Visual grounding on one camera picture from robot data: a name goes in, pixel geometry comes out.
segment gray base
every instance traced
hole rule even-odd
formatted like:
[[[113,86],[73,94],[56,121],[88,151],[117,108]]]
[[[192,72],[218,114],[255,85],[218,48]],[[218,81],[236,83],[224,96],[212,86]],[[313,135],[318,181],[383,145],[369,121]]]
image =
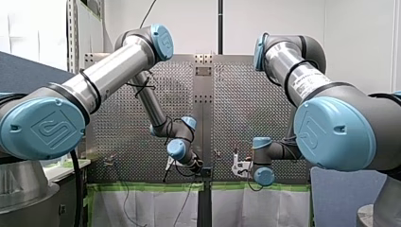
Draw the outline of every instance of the gray base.
[[[357,227],[374,226],[374,206],[365,205],[357,210]]]
[[[41,199],[0,210],[0,227],[58,227],[59,206],[59,186],[51,184]]]

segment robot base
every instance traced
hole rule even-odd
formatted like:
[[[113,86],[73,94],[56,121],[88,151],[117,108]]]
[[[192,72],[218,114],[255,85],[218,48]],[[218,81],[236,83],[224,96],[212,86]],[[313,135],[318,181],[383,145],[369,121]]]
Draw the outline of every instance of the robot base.
[[[59,186],[52,183],[43,197],[1,209],[0,227],[58,227],[59,191]]]
[[[357,227],[401,227],[401,182],[387,177],[375,204],[357,211]]]

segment white wall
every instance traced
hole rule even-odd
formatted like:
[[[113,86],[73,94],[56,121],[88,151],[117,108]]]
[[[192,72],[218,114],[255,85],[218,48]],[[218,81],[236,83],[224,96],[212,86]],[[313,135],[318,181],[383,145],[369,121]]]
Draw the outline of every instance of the white wall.
[[[152,0],[105,0],[105,49],[136,29]],[[324,0],[224,1],[224,54],[253,54],[256,39],[271,34],[305,34],[323,43]],[[172,33],[175,53],[218,52],[218,0],[157,1],[145,25],[161,23]]]
[[[140,26],[152,0],[105,0],[105,50],[113,50],[123,32]],[[208,53],[217,49],[216,0],[157,1],[144,26],[163,24],[170,30],[175,53]]]
[[[324,0],[226,0],[223,14],[224,54],[252,55],[265,31],[307,35],[323,44]]]
[[[368,94],[392,91],[396,1],[326,0],[328,77]]]

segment metal pole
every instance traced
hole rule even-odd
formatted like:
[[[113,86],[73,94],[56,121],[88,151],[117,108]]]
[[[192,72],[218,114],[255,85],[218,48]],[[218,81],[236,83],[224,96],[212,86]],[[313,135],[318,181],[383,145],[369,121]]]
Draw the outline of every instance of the metal pole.
[[[218,0],[218,53],[223,54],[223,0]]]

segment silver arm tube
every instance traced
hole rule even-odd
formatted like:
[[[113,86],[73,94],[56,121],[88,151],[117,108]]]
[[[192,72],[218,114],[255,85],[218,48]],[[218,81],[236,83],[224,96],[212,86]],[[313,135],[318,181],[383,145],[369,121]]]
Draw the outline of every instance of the silver arm tube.
[[[142,38],[131,36],[124,46],[104,60],[86,69],[84,74],[92,81],[105,101],[133,75],[155,64],[155,56]],[[62,87],[76,97],[88,113],[96,107],[96,92],[81,74],[67,80]]]
[[[267,71],[283,86],[285,86],[287,73],[303,60],[301,49],[291,42],[275,44],[265,55]],[[290,73],[288,95],[296,106],[317,88],[331,83],[328,77],[309,62],[298,65]]]
[[[130,80],[130,83],[143,86],[146,83],[147,79],[148,77],[146,73],[142,72],[133,77]],[[141,100],[142,105],[144,106],[145,111],[148,114],[151,125],[153,127],[158,127],[163,125],[166,122],[166,114],[163,111],[162,107],[160,106],[159,100],[157,96],[154,94],[154,91],[149,88],[141,89],[139,87],[134,87],[134,90],[136,92],[139,92],[139,90],[141,90],[140,93],[138,94],[139,99]]]

